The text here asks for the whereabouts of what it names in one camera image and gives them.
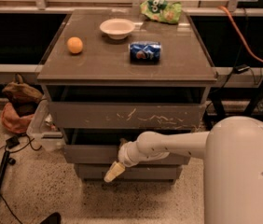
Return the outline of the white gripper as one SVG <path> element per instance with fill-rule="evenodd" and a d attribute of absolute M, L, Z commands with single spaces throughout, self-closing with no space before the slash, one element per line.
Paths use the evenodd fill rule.
<path fill-rule="evenodd" d="M 145 147 L 140 141 L 129 141 L 125 138 L 120 138 L 120 148 L 118 151 L 118 160 L 114 161 L 109 170 L 104 176 L 106 183 L 112 182 L 119 175 L 125 172 L 126 167 L 137 165 L 141 161 L 148 161 L 153 154 L 153 150 Z"/>

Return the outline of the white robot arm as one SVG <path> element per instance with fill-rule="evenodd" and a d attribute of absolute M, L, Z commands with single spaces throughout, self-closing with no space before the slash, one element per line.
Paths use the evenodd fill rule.
<path fill-rule="evenodd" d="M 229 117 L 209 132 L 141 133 L 120 147 L 104 180 L 171 153 L 203 160 L 205 224 L 263 224 L 262 121 Z"/>

